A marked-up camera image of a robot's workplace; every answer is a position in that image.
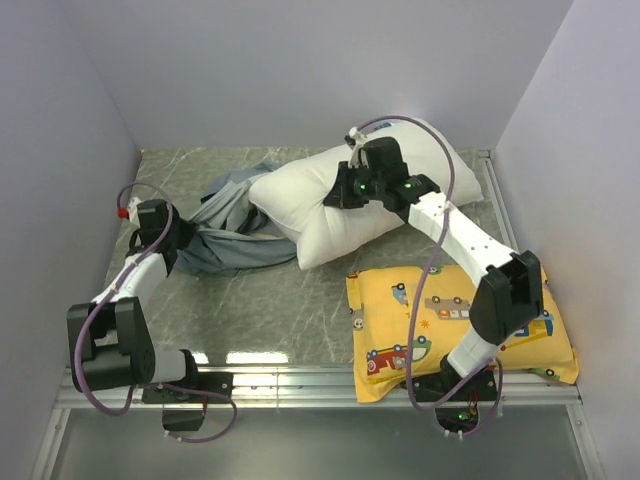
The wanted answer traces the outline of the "white pillow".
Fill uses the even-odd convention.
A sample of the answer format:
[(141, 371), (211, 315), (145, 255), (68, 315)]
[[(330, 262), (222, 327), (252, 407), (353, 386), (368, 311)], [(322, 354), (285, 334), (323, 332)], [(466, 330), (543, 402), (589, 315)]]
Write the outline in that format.
[[(398, 141), (412, 175), (424, 174), (441, 189), (449, 186), (444, 151), (425, 130), (409, 122), (392, 121), (367, 134), (370, 139), (386, 136)], [(260, 177), (249, 189), (249, 201), (296, 244), (302, 270), (351, 253), (403, 224), (378, 201), (354, 210), (323, 205), (336, 180), (338, 164), (350, 158), (351, 149), (343, 144), (291, 161)]]

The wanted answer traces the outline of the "blue striped pillowcase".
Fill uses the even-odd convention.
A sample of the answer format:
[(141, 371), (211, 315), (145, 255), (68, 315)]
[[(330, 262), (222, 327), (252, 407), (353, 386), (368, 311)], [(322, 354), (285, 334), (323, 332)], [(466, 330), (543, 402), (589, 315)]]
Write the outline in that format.
[(207, 187), (189, 218), (195, 234), (178, 251), (175, 267), (191, 275), (233, 275), (295, 259), (295, 243), (249, 200), (253, 184), (278, 168), (276, 162), (263, 161), (232, 170)]

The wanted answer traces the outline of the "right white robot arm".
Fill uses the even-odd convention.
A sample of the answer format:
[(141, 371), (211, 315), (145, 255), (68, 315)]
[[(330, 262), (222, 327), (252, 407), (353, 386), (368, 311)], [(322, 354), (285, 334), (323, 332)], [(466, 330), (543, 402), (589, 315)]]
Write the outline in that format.
[(346, 143), (351, 157), (339, 164), (324, 206), (347, 210), (380, 202), (435, 240), (476, 288), (470, 326), (443, 358), (437, 375), (446, 396), (463, 399), (500, 346), (542, 313), (540, 261), (530, 251), (518, 253), (491, 237), (462, 214), (435, 181), (410, 174), (394, 138), (368, 140), (353, 132)]

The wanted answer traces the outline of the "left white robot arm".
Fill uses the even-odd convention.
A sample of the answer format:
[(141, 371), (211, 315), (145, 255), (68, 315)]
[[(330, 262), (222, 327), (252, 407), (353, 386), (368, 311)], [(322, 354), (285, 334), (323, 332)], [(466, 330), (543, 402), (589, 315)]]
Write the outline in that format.
[(121, 272), (101, 294), (67, 313), (71, 368), (84, 375), (83, 381), (74, 376), (74, 385), (100, 391), (166, 382), (177, 401), (192, 401), (202, 386), (192, 353), (156, 349), (144, 306), (173, 271), (195, 228), (160, 199), (132, 202), (119, 215), (137, 225)]

